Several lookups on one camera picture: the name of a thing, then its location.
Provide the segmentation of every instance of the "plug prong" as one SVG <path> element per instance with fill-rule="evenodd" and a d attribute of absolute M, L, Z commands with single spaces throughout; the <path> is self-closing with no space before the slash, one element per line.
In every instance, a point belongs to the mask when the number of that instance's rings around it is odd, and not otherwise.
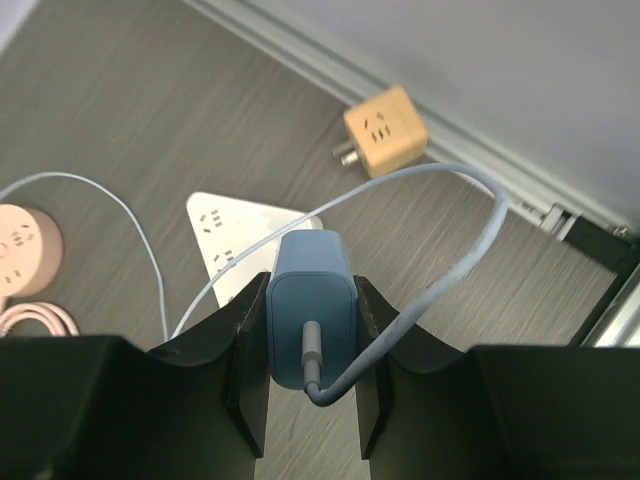
<path fill-rule="evenodd" d="M 336 158 L 343 157 L 347 155 L 349 152 L 351 152 L 353 149 L 354 149 L 353 142 L 351 140 L 347 140 L 345 142 L 342 142 L 340 145 L 336 145 L 336 147 L 333 149 L 333 156 Z"/>
<path fill-rule="evenodd" d="M 358 155 L 356 150 L 351 150 L 349 153 L 340 157 L 340 161 L 342 162 L 343 167 L 350 167 L 354 163 L 360 161 L 360 155 Z"/>

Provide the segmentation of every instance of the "baseboard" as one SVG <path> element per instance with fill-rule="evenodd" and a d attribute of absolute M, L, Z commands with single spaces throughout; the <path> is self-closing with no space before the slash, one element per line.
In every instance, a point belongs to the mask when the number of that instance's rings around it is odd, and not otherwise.
<path fill-rule="evenodd" d="M 358 104 L 393 83 L 392 76 L 380 66 L 358 58 L 347 46 L 323 38 L 321 32 L 272 6 L 231 0 L 185 1 L 348 105 Z M 431 134 L 427 154 L 438 162 L 466 163 L 491 174 L 511 192 L 512 210 L 534 225 L 545 228 L 547 214 L 560 209 L 610 232 L 619 226 L 633 230 L 633 225 L 615 212 L 515 152 L 480 139 L 416 103 Z"/>

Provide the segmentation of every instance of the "charging cable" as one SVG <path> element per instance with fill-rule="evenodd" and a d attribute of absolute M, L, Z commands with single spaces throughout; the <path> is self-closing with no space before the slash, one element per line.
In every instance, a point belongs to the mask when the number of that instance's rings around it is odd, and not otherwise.
<path fill-rule="evenodd" d="M 80 335 L 73 318 L 62 308 L 47 302 L 19 303 L 5 310 L 8 298 L 0 299 L 0 338 L 23 320 L 37 320 L 55 337 Z"/>
<path fill-rule="evenodd" d="M 320 407 L 333 404 L 340 399 L 356 381 L 378 360 L 384 357 L 393 346 L 409 331 L 427 309 L 439 297 L 445 294 L 457 282 L 462 280 L 471 269 L 487 253 L 502 227 L 507 215 L 509 201 L 507 193 L 498 182 L 475 169 L 462 165 L 432 164 L 427 170 L 452 170 L 469 175 L 480 181 L 495 196 L 495 206 L 491 218 L 482 233 L 473 243 L 469 251 L 442 276 L 432 282 L 426 290 L 413 299 L 398 314 L 391 324 L 376 338 L 358 357 L 347 367 L 338 379 L 326 390 L 320 390 L 320 372 L 322 368 L 322 344 L 320 325 L 317 322 L 307 322 L 302 331 L 302 367 L 304 372 L 305 391 L 309 399 Z M 408 168 L 399 172 L 413 170 Z"/>
<path fill-rule="evenodd" d="M 339 205 L 346 200 L 362 193 L 370 188 L 373 188 L 383 182 L 388 180 L 392 180 L 395 178 L 404 177 L 407 175 L 415 175 L 420 173 L 427 172 L 457 172 L 467 175 L 475 180 L 478 180 L 485 187 L 493 193 L 495 196 L 495 208 L 493 213 L 491 214 L 491 218 L 489 219 L 487 225 L 485 226 L 482 234 L 473 244 L 471 249 L 462 257 L 462 259 L 453 265 L 450 270 L 433 282 L 421 295 L 419 295 L 415 300 L 409 303 L 409 305 L 398 315 L 398 317 L 387 327 L 387 329 L 373 342 L 369 347 L 364 350 L 354 362 L 349 366 L 341 377 L 336 380 L 336 382 L 329 387 L 329 389 L 325 391 L 321 391 L 319 388 L 319 379 L 312 378 L 309 380 L 307 385 L 307 394 L 309 398 L 316 403 L 317 405 L 330 405 L 339 399 L 346 391 L 353 386 L 356 380 L 364 373 L 369 367 L 371 367 L 377 360 L 382 358 L 395 343 L 404 335 L 409 328 L 420 318 L 420 316 L 431 306 L 431 304 L 442 294 L 446 293 L 456 282 L 461 280 L 482 258 L 482 256 L 489 249 L 493 241 L 495 240 L 500 227 L 504 221 L 504 218 L 507 214 L 508 210 L 508 197 L 505 189 L 494 179 L 484 174 L 483 172 L 469 167 L 467 165 L 461 164 L 442 164 L 442 163 L 431 163 L 426 165 L 418 165 L 415 167 L 409 167 L 402 170 L 396 170 L 391 172 L 385 176 L 375 178 L 373 180 L 369 180 L 368 182 L 354 188 L 350 192 L 347 192 L 339 197 L 331 200 L 330 202 L 316 208 L 315 210 L 301 216 L 297 220 L 292 221 L 291 223 L 285 225 L 284 227 L 278 229 L 274 233 L 268 235 L 263 238 L 259 242 L 255 243 L 247 250 L 242 252 L 240 255 L 236 256 L 233 260 L 227 263 L 216 275 L 209 280 L 204 287 L 200 290 L 200 292 L 196 295 L 194 300 L 191 302 L 184 315 L 178 322 L 177 327 L 173 331 L 171 338 L 175 338 L 180 334 L 185 324 L 189 320 L 193 311 L 196 309 L 198 304 L 202 301 L 205 295 L 211 290 L 213 285 L 231 268 L 233 268 L 238 262 L 242 261 L 247 256 L 251 255 L 260 247 L 269 243 L 271 240 L 284 235 L 288 231 L 292 230 L 296 226 L 305 222 L 311 217 L 319 215 L 320 213 L 328 210 L 336 205 Z M 33 175 L 29 175 L 24 177 L 8 187 L 4 188 L 0 191 L 0 202 L 2 202 L 9 194 L 13 193 L 15 190 L 28 185 L 37 180 L 42 180 L 46 178 L 52 177 L 62 177 L 62 178 L 70 178 L 74 180 L 79 180 L 81 182 L 87 183 L 91 186 L 96 187 L 98 190 L 109 196 L 113 199 L 118 205 L 122 207 L 122 209 L 127 213 L 131 221 L 133 222 L 136 230 L 140 234 L 142 238 L 142 242 L 149 254 L 149 258 L 151 259 L 151 264 L 153 265 L 153 269 L 156 274 L 157 284 L 158 284 L 158 298 L 160 302 L 160 318 L 162 322 L 162 331 L 164 334 L 165 341 L 168 339 L 168 323 L 167 323 L 167 315 L 166 315 L 166 305 L 165 305 L 165 290 L 164 283 L 162 280 L 162 274 L 160 272 L 160 268 L 158 266 L 158 262 L 156 261 L 155 255 L 153 254 L 153 250 L 151 249 L 151 245 L 140 225 L 140 222 L 136 218 L 135 214 L 131 211 L 131 209 L 122 201 L 117 195 L 112 193 L 107 188 L 103 187 L 99 183 L 83 177 L 81 175 L 76 175 L 73 173 L 66 172 L 41 172 Z"/>

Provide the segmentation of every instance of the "white wall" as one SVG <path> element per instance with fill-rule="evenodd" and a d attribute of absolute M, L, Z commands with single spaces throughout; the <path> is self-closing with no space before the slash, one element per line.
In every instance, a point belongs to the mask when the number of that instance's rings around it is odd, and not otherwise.
<path fill-rule="evenodd" d="M 27 18 L 38 0 L 0 0 L 0 52 Z"/>
<path fill-rule="evenodd" d="M 640 226 L 639 0 L 269 3 Z"/>

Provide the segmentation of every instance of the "power adapter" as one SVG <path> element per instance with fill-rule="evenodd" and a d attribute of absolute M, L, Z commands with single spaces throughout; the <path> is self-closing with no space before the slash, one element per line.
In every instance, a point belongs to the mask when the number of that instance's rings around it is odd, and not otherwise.
<path fill-rule="evenodd" d="M 357 299 L 339 234 L 295 230 L 282 237 L 267 287 L 271 376 L 278 384 L 291 390 L 305 387 L 302 331 L 314 322 L 324 349 L 316 358 L 322 385 L 331 385 L 344 372 L 356 356 Z"/>
<path fill-rule="evenodd" d="M 424 153 L 429 133 L 407 91 L 394 86 L 344 113 L 349 141 L 333 151 L 342 165 L 362 161 L 371 178 L 411 163 Z"/>

